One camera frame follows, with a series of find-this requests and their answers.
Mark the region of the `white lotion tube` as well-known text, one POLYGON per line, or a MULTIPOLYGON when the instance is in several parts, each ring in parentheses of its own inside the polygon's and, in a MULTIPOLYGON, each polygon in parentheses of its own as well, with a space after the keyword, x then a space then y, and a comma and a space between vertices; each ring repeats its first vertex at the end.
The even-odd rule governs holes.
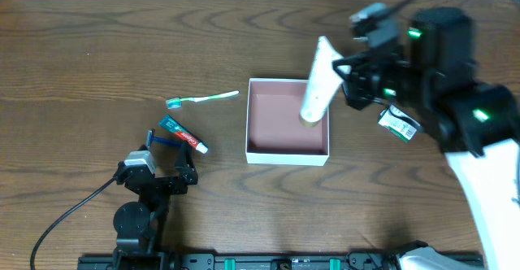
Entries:
POLYGON ((332 67, 334 61, 342 58, 325 36, 318 38, 299 113, 304 125, 315 126, 325 116, 333 97, 344 81, 332 67))

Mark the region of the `white green labelled packet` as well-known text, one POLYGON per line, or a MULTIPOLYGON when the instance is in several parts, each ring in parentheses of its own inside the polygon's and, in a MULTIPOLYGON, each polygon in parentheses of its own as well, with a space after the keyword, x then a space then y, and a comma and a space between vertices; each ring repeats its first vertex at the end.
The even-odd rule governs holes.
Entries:
POLYGON ((378 124, 404 142, 409 142, 416 133, 423 132, 423 127, 418 121, 393 105, 387 106, 379 114, 378 124))

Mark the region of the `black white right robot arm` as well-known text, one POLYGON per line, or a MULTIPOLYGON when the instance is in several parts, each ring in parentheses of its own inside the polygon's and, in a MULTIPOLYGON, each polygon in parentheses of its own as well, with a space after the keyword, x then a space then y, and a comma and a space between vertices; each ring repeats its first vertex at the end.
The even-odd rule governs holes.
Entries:
POLYGON ((503 85, 477 80, 474 27, 454 7, 417 12, 410 52, 382 3, 351 18, 365 51, 332 63, 350 107, 409 107, 418 131, 433 138, 466 195, 484 259, 443 255, 422 242, 382 260, 384 269, 516 269, 519 266, 519 108, 503 85))

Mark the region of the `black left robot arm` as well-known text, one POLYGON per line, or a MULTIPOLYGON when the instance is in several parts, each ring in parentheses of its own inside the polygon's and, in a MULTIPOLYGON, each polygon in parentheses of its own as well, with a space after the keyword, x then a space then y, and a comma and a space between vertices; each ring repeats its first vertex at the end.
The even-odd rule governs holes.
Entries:
POLYGON ((157 165, 145 145, 118 164, 115 182, 135 193, 138 200, 122 205, 113 218, 117 232, 111 266, 114 270, 180 267, 177 255, 162 248, 162 237, 171 196, 186 194, 190 185, 198 183, 191 152, 187 142, 180 144, 175 160, 176 176, 155 176, 157 165))

